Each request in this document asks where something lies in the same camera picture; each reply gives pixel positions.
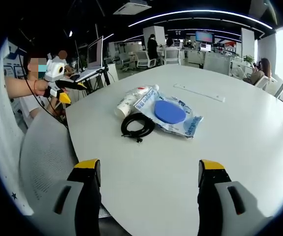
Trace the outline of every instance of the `white ruler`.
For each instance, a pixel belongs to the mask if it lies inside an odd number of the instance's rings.
[[[180,85],[180,84],[175,84],[175,85],[173,85],[173,87],[175,87],[177,89],[180,88],[180,89],[186,90],[188,92],[193,92],[193,93],[199,94],[201,96],[209,97],[209,98],[215,99],[215,100],[220,101],[220,102],[225,102],[225,100],[226,100],[225,97],[222,97],[220,95],[214,95],[214,94],[210,94],[210,93],[199,92],[199,91],[194,90],[193,88],[191,88],[189,86],[183,86],[183,85]]]

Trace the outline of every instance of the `potted plant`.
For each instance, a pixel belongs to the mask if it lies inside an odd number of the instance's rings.
[[[254,62],[254,58],[251,57],[250,55],[244,56],[244,57],[243,57],[243,60],[246,61],[246,62],[248,62],[250,65],[252,65],[253,62]]]

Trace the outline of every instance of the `plastic packaging bag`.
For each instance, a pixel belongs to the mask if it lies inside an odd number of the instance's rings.
[[[155,102],[159,100],[171,102],[183,109],[186,114],[184,121],[177,124],[169,124],[159,120],[154,114]],[[134,107],[159,125],[164,131],[186,138],[192,138],[194,136],[197,126],[203,119],[202,116],[195,114],[183,101],[176,97],[166,97],[163,93],[153,88],[150,88],[150,90],[134,104]]]

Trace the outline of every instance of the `office desk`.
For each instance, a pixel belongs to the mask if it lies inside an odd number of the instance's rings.
[[[173,85],[226,97],[224,103]],[[155,129],[143,142],[121,137],[114,108],[141,85],[184,100],[204,116],[193,139]],[[101,160],[102,203],[133,236],[193,236],[199,227],[198,161],[223,164],[266,216],[283,204],[283,103],[235,78],[180,65],[132,75],[66,110],[80,161]]]

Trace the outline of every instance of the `woman with long hair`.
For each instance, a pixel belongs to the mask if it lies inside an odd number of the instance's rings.
[[[251,77],[245,78],[243,81],[255,85],[264,75],[268,78],[271,77],[271,64],[267,58],[262,58],[258,64],[258,67],[254,67]]]

